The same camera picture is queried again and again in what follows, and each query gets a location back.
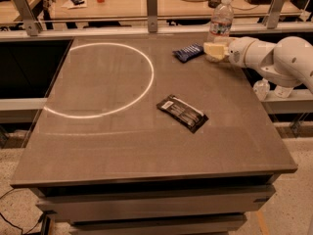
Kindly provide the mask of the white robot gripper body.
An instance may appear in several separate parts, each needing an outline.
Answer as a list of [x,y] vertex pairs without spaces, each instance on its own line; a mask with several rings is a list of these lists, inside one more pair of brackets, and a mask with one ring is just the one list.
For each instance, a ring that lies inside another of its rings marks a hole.
[[255,69],[257,62],[247,52],[257,41],[258,39],[253,37],[234,38],[228,45],[228,61],[235,67]]

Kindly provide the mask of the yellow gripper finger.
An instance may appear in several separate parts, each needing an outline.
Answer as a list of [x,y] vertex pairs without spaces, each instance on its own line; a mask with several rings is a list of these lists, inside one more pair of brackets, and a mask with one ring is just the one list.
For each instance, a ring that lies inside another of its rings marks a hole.
[[225,43],[226,45],[229,45],[231,42],[235,41],[236,37],[230,37],[230,36],[216,36],[213,40],[214,43]]
[[228,56],[228,45],[225,42],[205,42],[203,50],[210,61],[222,61]]

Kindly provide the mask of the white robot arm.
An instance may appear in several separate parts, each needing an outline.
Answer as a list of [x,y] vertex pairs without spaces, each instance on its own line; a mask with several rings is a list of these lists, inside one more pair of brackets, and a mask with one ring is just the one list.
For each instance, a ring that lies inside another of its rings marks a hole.
[[227,60],[281,87],[304,84],[313,93],[313,46],[303,38],[289,36],[271,43],[247,36],[216,37],[203,43],[203,51],[211,62]]

